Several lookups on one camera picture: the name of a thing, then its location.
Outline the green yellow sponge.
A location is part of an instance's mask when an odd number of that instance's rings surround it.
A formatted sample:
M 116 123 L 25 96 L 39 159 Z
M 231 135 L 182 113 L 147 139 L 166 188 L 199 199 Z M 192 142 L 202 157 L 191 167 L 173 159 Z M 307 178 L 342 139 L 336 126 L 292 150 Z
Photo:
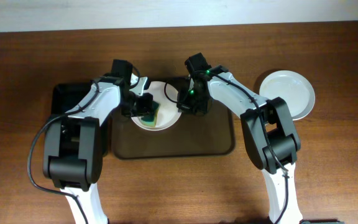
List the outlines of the green yellow sponge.
M 154 128 L 157 124 L 157 116 L 160 104 L 156 101 L 152 102 L 152 112 L 139 119 L 140 123 L 144 126 Z

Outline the white plate top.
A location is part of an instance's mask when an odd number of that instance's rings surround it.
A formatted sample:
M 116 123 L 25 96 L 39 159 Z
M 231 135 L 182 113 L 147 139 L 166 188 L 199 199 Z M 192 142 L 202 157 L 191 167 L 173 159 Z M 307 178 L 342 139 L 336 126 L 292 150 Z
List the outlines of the white plate top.
M 149 85 L 149 88 L 144 91 L 145 93 L 150 93 L 153 95 L 153 100 L 160 104 L 157 116 L 157 124 L 154 128 L 144 126 L 140 123 L 139 119 L 141 117 L 132 117 L 131 120 L 140 128 L 148 131 L 162 131 L 174 125 L 180 118 L 181 112 L 177 108 L 177 104 L 171 102 L 165 94 L 168 95 L 170 99 L 174 99 L 178 95 L 178 91 L 175 87 L 170 84 L 165 84 L 161 81 L 152 81 Z

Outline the white plate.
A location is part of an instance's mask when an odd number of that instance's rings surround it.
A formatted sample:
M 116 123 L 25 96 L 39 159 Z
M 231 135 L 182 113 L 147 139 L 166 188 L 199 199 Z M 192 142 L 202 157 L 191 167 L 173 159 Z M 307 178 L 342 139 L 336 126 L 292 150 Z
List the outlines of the white plate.
M 290 102 L 292 120 L 296 121 L 308 116 L 313 110 L 315 101 L 316 96 L 314 91 L 308 90 L 297 93 Z
M 178 95 L 178 91 L 175 87 L 170 84 L 165 84 L 161 81 L 152 81 L 149 85 L 149 88 L 144 91 L 145 93 L 150 93 L 153 95 L 153 100 L 160 104 L 157 116 L 157 124 L 154 128 L 144 126 L 140 123 L 139 119 L 141 117 L 132 117 L 131 120 L 140 128 L 148 131 L 162 131 L 174 125 L 180 118 L 181 112 L 177 108 L 177 104 L 171 102 L 165 94 L 168 95 L 170 99 L 174 99 Z

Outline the pale blue plate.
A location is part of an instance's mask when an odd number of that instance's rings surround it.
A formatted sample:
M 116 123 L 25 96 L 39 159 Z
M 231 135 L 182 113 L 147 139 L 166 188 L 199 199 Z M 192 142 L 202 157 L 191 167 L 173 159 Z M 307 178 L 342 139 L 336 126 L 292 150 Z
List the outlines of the pale blue plate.
M 285 100 L 290 110 L 291 99 L 297 93 L 308 90 L 314 91 L 311 83 L 304 76 L 289 70 L 279 70 L 264 78 L 259 88 L 259 95 L 270 100 L 280 97 Z

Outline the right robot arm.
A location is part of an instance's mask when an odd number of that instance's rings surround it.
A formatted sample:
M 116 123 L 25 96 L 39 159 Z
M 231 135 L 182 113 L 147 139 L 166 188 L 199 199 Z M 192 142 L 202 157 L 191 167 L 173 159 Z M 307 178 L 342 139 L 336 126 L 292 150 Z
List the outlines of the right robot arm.
M 222 103 L 241 120 L 249 159 L 264 177 L 271 223 L 301 223 L 295 189 L 300 138 L 288 106 L 280 97 L 260 96 L 238 82 L 223 66 L 186 65 L 189 86 L 180 93 L 178 107 L 195 113 L 209 100 Z

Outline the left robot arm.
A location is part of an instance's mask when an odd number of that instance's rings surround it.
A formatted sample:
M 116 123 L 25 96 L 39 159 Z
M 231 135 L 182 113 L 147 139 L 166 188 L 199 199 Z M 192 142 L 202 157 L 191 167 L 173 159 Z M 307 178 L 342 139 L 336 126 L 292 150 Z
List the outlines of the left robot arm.
M 121 106 L 128 116 L 152 113 L 147 82 L 147 77 L 133 73 L 93 80 L 84 98 L 63 114 L 52 115 L 42 128 L 44 176 L 56 194 L 67 198 L 76 223 L 108 223 L 97 185 L 103 166 L 102 125 Z

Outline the brown plastic serving tray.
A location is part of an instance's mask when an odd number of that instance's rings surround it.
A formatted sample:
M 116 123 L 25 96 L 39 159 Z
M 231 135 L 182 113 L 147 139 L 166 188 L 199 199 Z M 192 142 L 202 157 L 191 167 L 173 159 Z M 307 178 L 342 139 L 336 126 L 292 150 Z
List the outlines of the brown plastic serving tray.
M 120 109 L 111 114 L 111 151 L 119 159 L 221 156 L 235 146 L 232 113 L 218 101 L 207 114 L 183 114 L 161 131 L 142 129 Z

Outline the black rectangular tray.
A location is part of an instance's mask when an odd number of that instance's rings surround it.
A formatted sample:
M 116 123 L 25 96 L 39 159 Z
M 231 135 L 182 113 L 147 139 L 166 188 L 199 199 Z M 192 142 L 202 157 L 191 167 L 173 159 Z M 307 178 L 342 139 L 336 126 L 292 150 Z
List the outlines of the black rectangular tray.
M 51 114 L 63 114 L 75 107 L 90 91 L 91 83 L 60 83 L 52 92 Z M 106 119 L 100 127 L 103 157 L 108 154 L 109 121 Z

